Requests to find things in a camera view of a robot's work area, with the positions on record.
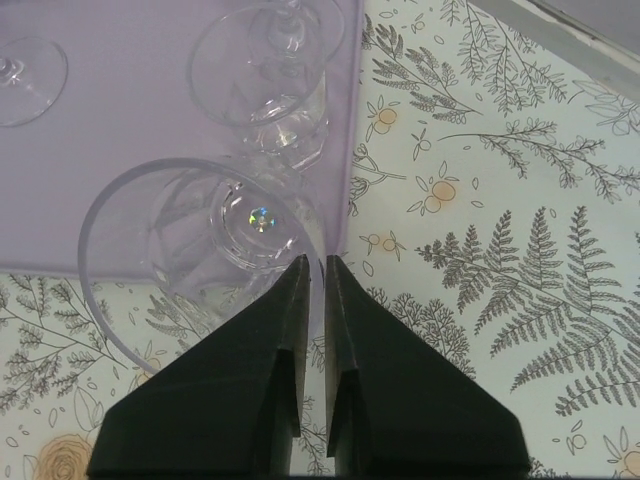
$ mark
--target glass base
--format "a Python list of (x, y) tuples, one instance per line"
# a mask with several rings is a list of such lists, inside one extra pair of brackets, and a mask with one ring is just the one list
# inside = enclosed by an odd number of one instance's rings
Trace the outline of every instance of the glass base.
[(241, 183), (217, 190), (211, 211), (216, 247), (244, 270), (284, 270), (295, 258), (297, 238), (275, 202), (246, 191)]
[(0, 47), (0, 59), (19, 65), (0, 76), (0, 126), (35, 120), (60, 96), (67, 81), (67, 57), (55, 43), (37, 37)]

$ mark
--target fern print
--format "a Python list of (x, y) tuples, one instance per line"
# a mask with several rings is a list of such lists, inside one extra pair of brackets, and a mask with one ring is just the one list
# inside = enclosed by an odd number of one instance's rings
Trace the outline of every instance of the fern print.
[[(566, 260), (559, 258), (544, 207), (534, 215), (525, 252), (513, 246), (511, 220), (509, 211), (500, 217), (484, 252), (474, 226), (468, 228), (462, 246), (449, 233), (444, 242), (436, 240), (417, 252), (443, 272), (445, 288), (458, 290), (461, 312), (491, 290), (475, 334), (509, 317), (490, 347), (492, 357), (523, 343), (557, 339), (515, 376), (512, 391), (565, 374), (573, 379), (566, 394), (558, 396), (559, 415), (571, 415), (599, 400), (635, 407), (640, 401), (640, 309), (635, 307), (640, 304), (611, 291), (621, 285), (605, 274), (615, 267), (597, 246), (586, 207), (578, 207), (571, 217)], [(581, 377), (580, 372), (593, 373)]]
[[(3, 380), (9, 386), (0, 392), (1, 414), (12, 407), (29, 408), (36, 397), (69, 394), (100, 361), (128, 368), (113, 354), (84, 297), (68, 280), (50, 285), (44, 277), (9, 279), (20, 293), (12, 301), (0, 284), (0, 329), (16, 325), (19, 345), (6, 362)], [(108, 310), (105, 302), (101, 308)]]
[(531, 470), (529, 478), (571, 478), (569, 475), (558, 475), (553, 468), (545, 467), (540, 460), (530, 457)]
[(449, 135), (440, 140), (456, 137), (477, 137), (485, 149), (498, 152), (509, 161), (509, 167), (516, 170), (518, 178), (526, 178), (529, 160), (519, 147), (528, 150), (535, 158), (545, 160), (549, 166), (558, 170), (560, 188), (571, 189), (583, 180), (576, 173), (576, 165), (584, 167), (584, 174), (593, 179), (596, 195), (609, 203), (621, 200), (618, 189), (628, 195), (640, 192), (640, 171), (633, 167), (618, 167), (611, 170), (607, 165), (597, 164), (589, 158), (604, 149), (604, 140), (590, 140), (581, 136), (569, 143), (559, 143), (556, 139), (557, 124), (540, 119), (529, 118), (526, 126), (519, 121), (507, 122), (506, 134), (461, 133)]
[[(406, 90), (415, 108), (432, 114), (435, 120), (456, 124), (467, 122), (467, 114), (479, 112), (454, 98), (450, 88), (458, 84), (453, 68), (447, 62), (439, 62), (425, 47), (415, 50), (405, 48), (404, 39), (393, 25), (378, 24), (374, 28), (371, 18), (365, 15), (363, 48), (376, 47), (385, 59), (373, 59), (378, 75), (373, 80), (381, 85)], [(411, 63), (408, 67), (402, 60)]]
[(422, 305), (409, 293), (401, 293), (389, 301), (382, 288), (371, 287), (367, 292), (461, 372), (475, 378), (476, 371), (467, 358), (469, 340), (466, 331), (455, 323), (454, 312), (440, 300)]
[(444, 0), (442, 18), (450, 25), (462, 22), (465, 33), (458, 52), (462, 73), (472, 85), (484, 82), (505, 117), (514, 110), (536, 108), (546, 100), (558, 103), (567, 100), (564, 75), (552, 72), (551, 65), (529, 60), (528, 55), (538, 48), (529, 38), (466, 0)]

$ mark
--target leaf pattern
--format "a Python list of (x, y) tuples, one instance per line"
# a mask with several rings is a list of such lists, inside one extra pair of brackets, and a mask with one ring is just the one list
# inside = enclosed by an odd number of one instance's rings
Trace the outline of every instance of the leaf pattern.
[(449, 233), (444, 244), (436, 240), (417, 252), (436, 270), (444, 270), (445, 288), (459, 290), (461, 312), (466, 305), (483, 300), (485, 288), (493, 289), (476, 321), (475, 334), (499, 317), (510, 316), (510, 320), (493, 340), (492, 357), (524, 343), (558, 339), (515, 376), (512, 391), (540, 378), (589, 371), (595, 374), (584, 379), (574, 376), (565, 388), (566, 395), (558, 396), (559, 415), (598, 405), (596, 391), (606, 403), (613, 399), (619, 405), (635, 407), (640, 399), (635, 311), (639, 305), (631, 301), (624, 313), (611, 306), (627, 301), (610, 291), (621, 284), (602, 273), (615, 266), (603, 259), (604, 249), (595, 247), (598, 239), (588, 228), (587, 208), (577, 207), (571, 217), (566, 275), (560, 271), (564, 262), (557, 259), (559, 249), (552, 239), (545, 207), (535, 212), (521, 261), (518, 249), (512, 246), (511, 221), (510, 211), (500, 217), (484, 252), (473, 225), (462, 247)]
[(509, 167), (516, 170), (518, 178), (527, 178), (530, 161), (524, 157), (523, 147), (534, 157), (545, 160), (559, 172), (559, 185), (563, 189), (577, 187), (583, 180), (575, 172), (576, 165), (584, 167), (584, 174), (593, 179), (596, 195), (615, 203), (622, 200), (618, 189), (627, 195), (640, 191), (640, 171), (634, 167), (619, 166), (616, 170), (597, 164), (589, 156), (604, 148), (604, 140), (590, 140), (581, 136), (565, 145), (556, 139), (557, 124), (540, 119), (527, 119), (526, 126), (519, 121), (507, 122), (506, 134), (463, 133), (449, 135), (440, 140), (460, 137), (476, 137), (485, 149), (506, 157)]
[[(473, 1), (364, 8), (347, 265), (518, 414), (531, 477), (640, 475), (638, 104)], [(438, 179), (458, 182), (441, 205), (427, 198)], [(31, 479), (34, 445), (69, 433), (93, 445), (94, 425), (151, 374), (98, 328), (76, 281), (25, 273), (0, 274), (0, 472)], [(92, 290), (107, 324), (140, 332), (138, 352), (159, 369), (215, 325), (147, 287)], [(309, 343), (292, 474), (333, 473), (325, 348), (321, 334)]]
[(460, 371), (475, 378), (466, 331), (455, 323), (454, 312), (442, 301), (435, 299), (422, 305), (410, 293), (401, 293), (389, 301), (384, 289), (376, 287), (369, 287), (367, 293)]

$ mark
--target yellow flower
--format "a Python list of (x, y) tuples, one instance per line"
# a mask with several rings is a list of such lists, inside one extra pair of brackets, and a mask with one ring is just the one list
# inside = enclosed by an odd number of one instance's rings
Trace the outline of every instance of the yellow flower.
[(33, 480), (85, 480), (91, 445), (79, 435), (54, 438), (40, 451)]

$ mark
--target floral tablecloth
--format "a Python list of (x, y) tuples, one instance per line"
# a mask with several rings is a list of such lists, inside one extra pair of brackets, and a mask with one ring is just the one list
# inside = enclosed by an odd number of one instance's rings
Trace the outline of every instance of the floral tablecloth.
[[(344, 258), (518, 415), (532, 475), (640, 477), (640, 107), (465, 0), (366, 12)], [(101, 288), (118, 321), (180, 314)], [(161, 368), (153, 338), (139, 353)], [(0, 345), (0, 476), (83, 478), (105, 411), (149, 374), (74, 280), (0, 277)], [(323, 348), (292, 473), (332, 471)]]

